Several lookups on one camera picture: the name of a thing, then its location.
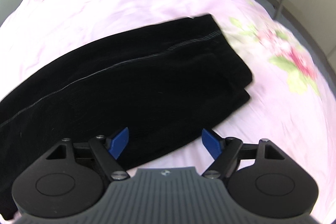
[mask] pink floral bed sheet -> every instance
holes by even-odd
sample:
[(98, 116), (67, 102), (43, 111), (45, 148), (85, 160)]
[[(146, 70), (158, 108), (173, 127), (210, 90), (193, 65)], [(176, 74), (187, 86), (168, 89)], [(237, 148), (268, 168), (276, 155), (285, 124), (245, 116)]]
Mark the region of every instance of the pink floral bed sheet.
[[(254, 75), (247, 89), (251, 101), (214, 130), (247, 143), (271, 139), (315, 178), (320, 193), (312, 216), (331, 223), (336, 218), (335, 98), (307, 50), (254, 0), (23, 0), (0, 27), (0, 99), (82, 45), (204, 13), (214, 16)], [(196, 166), (201, 173), (211, 162), (196, 140), (142, 167)]]

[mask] gray floor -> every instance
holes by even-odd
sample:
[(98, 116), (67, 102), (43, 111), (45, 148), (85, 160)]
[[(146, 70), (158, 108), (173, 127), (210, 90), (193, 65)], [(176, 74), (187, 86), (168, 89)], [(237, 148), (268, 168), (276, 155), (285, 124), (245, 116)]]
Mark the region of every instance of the gray floor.
[[(256, 0), (256, 1), (260, 3), (271, 16), (274, 15), (275, 9), (268, 0)], [(294, 22), (296, 20), (294, 18), (291, 18), (291, 16), (288, 14), (288, 11), (284, 10), (283, 15), (280, 15), (278, 21), (282, 25), (284, 25), (287, 29), (289, 29), (295, 35), (298, 41), (310, 52), (314, 64), (318, 67), (319, 71), (325, 77), (331, 91), (336, 97), (336, 75), (332, 70), (331, 66), (329, 65), (329, 63), (327, 62), (325, 55), (317, 46), (316, 42), (314, 42), (313, 39), (309, 37), (309, 35), (306, 33), (303, 27), (300, 26), (298, 22)]]

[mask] metal screw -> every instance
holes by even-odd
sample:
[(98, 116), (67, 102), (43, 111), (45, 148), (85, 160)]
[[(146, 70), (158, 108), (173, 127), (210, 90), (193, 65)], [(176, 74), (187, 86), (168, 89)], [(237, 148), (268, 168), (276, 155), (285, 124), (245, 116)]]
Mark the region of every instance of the metal screw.
[(111, 178), (114, 180), (123, 180), (128, 177), (128, 174), (125, 171), (114, 171), (111, 175)]
[(163, 176), (169, 176), (170, 175), (170, 171), (169, 170), (163, 170), (163, 171), (161, 171), (161, 175), (163, 175)]
[(207, 179), (218, 179), (221, 174), (215, 170), (208, 170), (204, 173), (204, 177)]
[(103, 138), (105, 138), (105, 136), (104, 136), (104, 135), (97, 135), (96, 138), (97, 138), (98, 140), (102, 140)]

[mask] mattress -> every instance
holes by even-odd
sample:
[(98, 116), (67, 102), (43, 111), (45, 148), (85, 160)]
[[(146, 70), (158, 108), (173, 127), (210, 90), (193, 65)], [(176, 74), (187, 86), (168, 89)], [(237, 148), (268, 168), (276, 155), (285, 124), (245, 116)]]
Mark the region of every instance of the mattress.
[[(307, 50), (254, 0), (23, 0), (0, 27), (0, 99), (87, 43), (205, 13), (214, 16), (254, 75), (247, 88), (250, 102), (214, 130), (246, 143), (272, 140), (316, 180), (319, 198), (311, 215), (331, 223), (336, 218), (335, 98)], [(201, 173), (212, 161), (198, 139), (142, 167), (195, 166)]]

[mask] folded black garment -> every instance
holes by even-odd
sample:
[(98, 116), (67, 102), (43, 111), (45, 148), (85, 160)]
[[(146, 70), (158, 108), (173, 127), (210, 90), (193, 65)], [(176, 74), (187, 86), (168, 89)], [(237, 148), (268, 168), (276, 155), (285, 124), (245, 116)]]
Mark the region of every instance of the folded black garment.
[(211, 15), (119, 33), (46, 65), (0, 102), (0, 213), (15, 178), (63, 137), (129, 128), (133, 168), (198, 138), (249, 100), (252, 74)]

